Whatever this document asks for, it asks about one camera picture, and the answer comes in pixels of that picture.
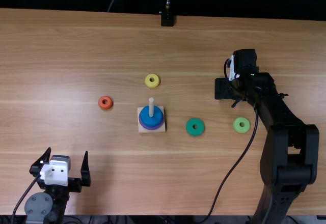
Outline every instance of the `table surface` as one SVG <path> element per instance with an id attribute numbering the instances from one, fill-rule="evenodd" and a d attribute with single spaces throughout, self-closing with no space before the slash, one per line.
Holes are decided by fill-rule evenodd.
<path id="1" fill-rule="evenodd" d="M 292 112 L 319 128 L 317 180 L 288 213 L 325 214 L 325 33 L 312 21 L 179 16 L 170 28 L 155 15 L 0 9 L 0 214 L 12 212 L 47 147 L 71 156 L 72 177 L 89 151 L 92 186 L 71 193 L 66 214 L 207 214 L 251 136 L 233 121 L 254 124 L 248 104 L 214 100 L 214 79 L 242 48 L 256 49 Z M 149 73 L 161 79 L 156 89 L 144 84 Z M 103 95 L 112 110 L 99 108 Z M 165 133 L 138 133 L 137 107 L 149 97 L 165 107 Z M 185 131 L 193 117 L 205 123 L 202 136 Z M 259 121 L 213 214 L 254 213 L 265 137 Z"/>

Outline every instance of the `ring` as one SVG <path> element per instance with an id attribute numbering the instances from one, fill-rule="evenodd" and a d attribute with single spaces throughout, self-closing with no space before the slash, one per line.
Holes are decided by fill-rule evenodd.
<path id="1" fill-rule="evenodd" d="M 109 109 L 113 106 L 113 101 L 108 96 L 103 96 L 98 100 L 98 106 L 100 106 L 101 109 Z"/>
<path id="2" fill-rule="evenodd" d="M 145 78 L 145 84 L 149 88 L 155 88 L 159 85 L 159 78 L 155 74 L 149 74 Z"/>
<path id="3" fill-rule="evenodd" d="M 204 123 L 198 118 L 188 120 L 185 129 L 191 136 L 200 136 L 205 130 Z"/>
<path id="4" fill-rule="evenodd" d="M 247 133 L 250 129 L 250 122 L 244 117 L 238 117 L 233 122 L 233 128 L 238 133 Z"/>

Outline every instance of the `red ring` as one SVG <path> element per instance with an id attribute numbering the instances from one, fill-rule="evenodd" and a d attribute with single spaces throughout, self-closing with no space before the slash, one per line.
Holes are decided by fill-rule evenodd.
<path id="1" fill-rule="evenodd" d="M 108 96 L 103 96 L 98 100 L 98 106 L 100 106 L 101 109 L 109 109 L 113 106 L 113 101 Z"/>

